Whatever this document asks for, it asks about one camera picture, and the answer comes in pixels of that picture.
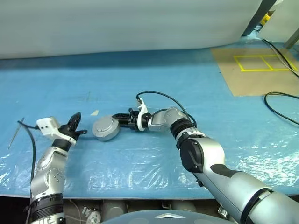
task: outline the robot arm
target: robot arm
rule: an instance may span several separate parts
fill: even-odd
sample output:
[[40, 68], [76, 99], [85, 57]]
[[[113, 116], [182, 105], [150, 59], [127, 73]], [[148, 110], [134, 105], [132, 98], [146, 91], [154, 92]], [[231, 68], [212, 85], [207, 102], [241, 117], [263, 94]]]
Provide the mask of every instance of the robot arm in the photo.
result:
[[30, 217], [34, 224], [65, 224], [62, 192], [64, 167], [71, 145], [75, 145], [86, 130], [76, 131], [81, 114], [74, 114], [66, 125], [60, 126], [54, 117], [37, 121], [43, 135], [53, 140], [38, 161], [31, 182], [32, 204]]
[[192, 172], [201, 187], [206, 187], [218, 203], [240, 224], [295, 224], [299, 204], [253, 176], [225, 166], [221, 145], [200, 132], [177, 108], [154, 114], [132, 113], [130, 127], [143, 131], [171, 131], [184, 168]]

